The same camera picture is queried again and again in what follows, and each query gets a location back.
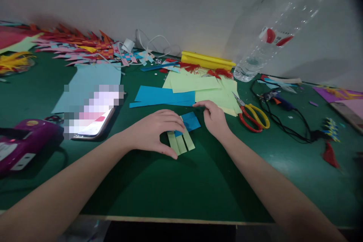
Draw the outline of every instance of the bottle label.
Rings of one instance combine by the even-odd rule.
[[[266,41],[267,43],[273,43],[276,46],[284,46],[289,40],[294,38],[288,32],[273,31],[271,28],[265,26],[262,32],[258,36],[260,39]]]

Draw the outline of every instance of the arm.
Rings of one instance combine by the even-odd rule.
[[[211,101],[204,106],[207,129],[226,149],[275,222],[297,241],[345,241],[337,228],[289,180],[242,143],[228,128],[223,111]]]
[[[150,150],[177,159],[174,150],[162,144],[159,136],[168,130],[184,132],[184,128],[176,113],[160,110],[110,137],[0,216],[1,239],[56,239],[78,216],[108,172],[127,152],[132,149]]]

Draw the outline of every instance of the hand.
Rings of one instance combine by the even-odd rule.
[[[210,100],[199,101],[193,107],[205,107],[204,122],[209,132],[219,139],[221,136],[232,133],[221,108]]]
[[[175,151],[160,142],[160,134],[169,130],[178,130],[184,133],[183,120],[171,110],[159,110],[152,113],[131,127],[120,132],[125,143],[131,149],[156,151],[177,159]]]

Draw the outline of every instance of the person's right hand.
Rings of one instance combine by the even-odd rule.
[[[199,101],[193,107],[205,107],[204,122],[209,132],[217,139],[232,133],[221,108],[210,100]]]

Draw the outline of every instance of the white wall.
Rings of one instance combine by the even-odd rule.
[[[0,19],[52,27],[61,22],[114,39],[140,28],[182,50],[221,56],[236,20],[256,0],[0,0]],[[276,6],[289,0],[275,0]],[[263,72],[363,91],[362,25],[354,0],[325,0],[318,15]],[[263,22],[256,22],[259,32]],[[156,50],[167,44],[160,40]]]

